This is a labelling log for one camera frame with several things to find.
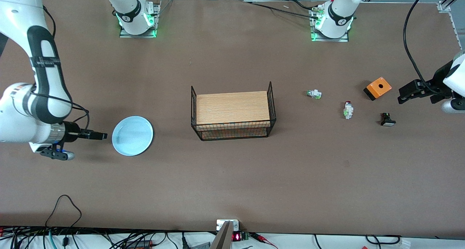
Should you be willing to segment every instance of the round plate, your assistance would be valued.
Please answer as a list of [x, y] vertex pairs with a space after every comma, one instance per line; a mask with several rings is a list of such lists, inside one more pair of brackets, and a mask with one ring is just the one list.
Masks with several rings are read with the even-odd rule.
[[138, 155], [144, 152], [153, 139], [153, 128], [143, 117], [127, 117], [113, 130], [113, 147], [121, 155]]

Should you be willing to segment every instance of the brown table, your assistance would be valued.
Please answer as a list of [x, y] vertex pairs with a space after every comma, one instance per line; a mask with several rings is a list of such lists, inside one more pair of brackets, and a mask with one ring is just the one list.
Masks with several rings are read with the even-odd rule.
[[[464, 116], [427, 98], [397, 103], [397, 89], [417, 78], [402, 45], [410, 4], [361, 4], [349, 43], [312, 42], [308, 19], [240, 1], [176, 0], [149, 40], [118, 38], [107, 0], [44, 4], [68, 90], [90, 110], [90, 129], [110, 139], [67, 144], [76, 153], [67, 162], [2, 143], [1, 225], [42, 225], [68, 194], [83, 211], [79, 226], [213, 230], [216, 219], [237, 218], [259, 232], [464, 236]], [[428, 79], [460, 50], [434, 4], [417, 6], [408, 42]], [[381, 76], [393, 90], [370, 101], [362, 90]], [[0, 77], [2, 90], [33, 82], [12, 41]], [[277, 113], [269, 138], [199, 140], [191, 85], [209, 94], [266, 90], [269, 81]], [[323, 97], [306, 97], [309, 89]], [[382, 112], [397, 124], [380, 126]], [[149, 119], [156, 135], [135, 157], [111, 144], [130, 115]], [[51, 224], [76, 217], [62, 202]]]

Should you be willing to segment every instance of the orange and black cube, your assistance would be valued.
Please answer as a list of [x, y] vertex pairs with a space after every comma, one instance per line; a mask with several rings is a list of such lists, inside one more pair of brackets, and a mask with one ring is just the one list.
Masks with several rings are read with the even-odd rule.
[[384, 95], [386, 92], [391, 90], [391, 85], [383, 78], [380, 77], [377, 80], [371, 82], [363, 92], [365, 92], [368, 97], [373, 101], [380, 96]]

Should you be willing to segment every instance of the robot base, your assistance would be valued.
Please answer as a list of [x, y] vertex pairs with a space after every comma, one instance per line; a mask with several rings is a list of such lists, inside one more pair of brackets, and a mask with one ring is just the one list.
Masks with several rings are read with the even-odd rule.
[[[313, 11], [308, 11], [310, 16], [317, 16], [317, 14]], [[342, 37], [338, 38], [329, 38], [323, 35], [319, 30], [315, 28], [316, 22], [318, 20], [311, 19], [310, 20], [310, 33], [312, 34], [312, 41], [330, 41], [330, 42], [349, 42], [349, 31], [346, 31]]]
[[155, 14], [153, 17], [148, 17], [149, 22], [153, 22], [153, 26], [149, 29], [147, 29], [146, 32], [138, 35], [133, 35], [129, 34], [126, 32], [123, 27], [121, 27], [120, 31], [120, 37], [126, 38], [154, 38], [157, 37], [157, 29], [158, 29], [158, 20], [159, 20], [159, 15], [160, 15], [160, 5], [159, 4], [153, 4], [153, 11], [149, 12], [149, 14]]

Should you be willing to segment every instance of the wire basket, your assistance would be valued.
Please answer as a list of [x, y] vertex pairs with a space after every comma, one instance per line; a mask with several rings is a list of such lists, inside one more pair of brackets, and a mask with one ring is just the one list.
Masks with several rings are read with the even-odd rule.
[[194, 91], [194, 87], [191, 87], [191, 126], [202, 141], [267, 138], [273, 129], [274, 123], [276, 123], [271, 82], [269, 83], [266, 97], [270, 115], [267, 120], [197, 124], [197, 94]]

